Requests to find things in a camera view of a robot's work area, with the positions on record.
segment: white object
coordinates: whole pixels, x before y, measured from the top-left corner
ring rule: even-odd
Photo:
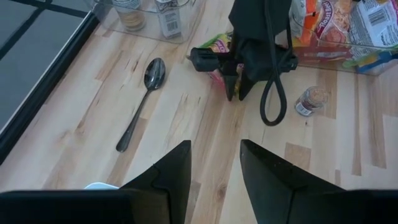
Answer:
[[[95,182],[85,187],[85,190],[117,190],[117,189],[119,189],[119,187],[115,187],[113,185],[101,182]]]
[[[155,0],[159,22],[166,39],[181,34],[180,9],[177,0]]]

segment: black handle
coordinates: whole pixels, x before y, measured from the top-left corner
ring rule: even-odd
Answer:
[[[131,123],[127,127],[126,132],[123,134],[122,138],[119,140],[118,145],[116,145],[116,150],[118,152],[124,152],[127,149],[127,147],[129,146],[132,132],[134,131],[134,128],[136,128],[139,114],[141,113],[141,110],[144,107],[145,101],[147,100],[149,94],[150,94],[150,91],[147,91],[147,93],[145,93],[145,96],[143,97],[141,104],[139,105],[138,110],[136,111],[136,114],[132,118]]]
[[[280,63],[277,63],[277,56],[276,56],[276,49],[275,49],[275,44],[274,39],[275,36],[273,36],[273,31],[272,31],[272,23],[271,23],[271,15],[268,10],[268,1],[265,3],[265,10],[264,10],[265,18],[266,18],[266,24],[267,24],[267,32],[268,32],[268,41],[270,42],[270,52],[271,52],[271,62],[272,62],[272,75],[270,79],[268,80],[266,87],[264,88],[264,91],[262,92],[261,96],[261,101],[260,101],[260,116],[264,124],[267,126],[277,126],[282,120],[285,118],[286,111],[287,111],[287,99],[286,99],[286,94],[284,87],[282,85],[282,82],[280,81],[280,63],[284,62],[287,58],[288,55],[291,55],[292,52],[292,39],[291,37],[291,30],[290,30],[290,24],[287,24],[287,40],[289,44],[289,49],[285,53],[285,55],[282,57],[282,60]],[[278,114],[278,117],[276,117],[275,121],[269,121],[266,115],[266,101],[268,97],[268,93],[271,89],[271,85],[275,83],[278,95],[279,95],[279,100],[280,100],[280,111]]]

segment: spice jar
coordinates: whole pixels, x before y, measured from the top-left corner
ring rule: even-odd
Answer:
[[[310,116],[314,111],[323,108],[327,102],[328,93],[326,90],[318,86],[313,86],[300,96],[294,107],[302,116]]]
[[[166,39],[181,34],[181,19],[177,0],[155,0],[159,12],[160,28]]]
[[[141,0],[112,0],[112,2],[127,31],[137,31],[145,26],[145,15],[139,11]]]

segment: black object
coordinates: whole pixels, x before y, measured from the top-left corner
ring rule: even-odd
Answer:
[[[398,191],[345,191],[241,141],[243,179],[258,223],[395,223]],[[191,181],[184,141],[119,190],[0,194],[0,223],[183,224]]]
[[[345,191],[250,140],[242,140],[240,158],[258,223],[395,223],[397,220],[396,190]]]
[[[184,224],[191,142],[184,141],[119,190],[0,194],[0,223]]]
[[[292,51],[289,8],[292,0],[235,0],[229,20],[234,32],[228,53],[214,53],[211,49],[193,48],[190,60],[199,72],[219,68],[229,101],[238,80],[236,67],[244,64],[239,99],[243,100],[258,81],[268,81],[261,97],[260,113],[268,126],[279,124],[287,109],[287,100],[279,75],[295,70],[298,60]],[[275,36],[287,31],[288,48],[275,44]],[[280,113],[269,121],[265,103],[271,85],[275,83],[280,98]]]
[[[164,65],[164,61],[161,58],[155,58],[148,65],[145,74],[144,74],[144,83],[147,88],[147,92],[145,93],[134,117],[132,118],[131,123],[127,127],[126,132],[123,134],[122,138],[119,140],[118,145],[116,145],[116,150],[119,152],[124,152],[129,146],[132,132],[134,128],[136,128],[136,124],[141,113],[142,108],[149,96],[150,93],[159,89],[164,81],[164,77],[166,76],[166,66]]]
[[[106,12],[100,7],[95,7],[88,13],[82,25],[71,37],[69,43],[64,46],[56,60],[18,109],[9,124],[3,129],[0,134],[0,165],[4,162],[22,133],[33,120],[54,87],[62,79],[69,65],[99,24],[99,20],[95,15],[104,16],[105,14]]]

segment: metal spoon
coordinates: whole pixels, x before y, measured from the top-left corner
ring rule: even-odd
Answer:
[[[147,92],[145,93],[145,96],[143,97],[141,104],[139,105],[138,110],[134,115],[130,125],[127,127],[126,132],[123,134],[118,145],[116,146],[117,151],[124,152],[129,146],[132,132],[136,127],[139,114],[142,108],[144,107],[145,101],[147,100],[149,94],[152,91],[157,90],[162,86],[165,74],[166,74],[166,66],[164,65],[164,61],[161,58],[155,58],[148,65],[144,75],[144,83],[147,88]]]

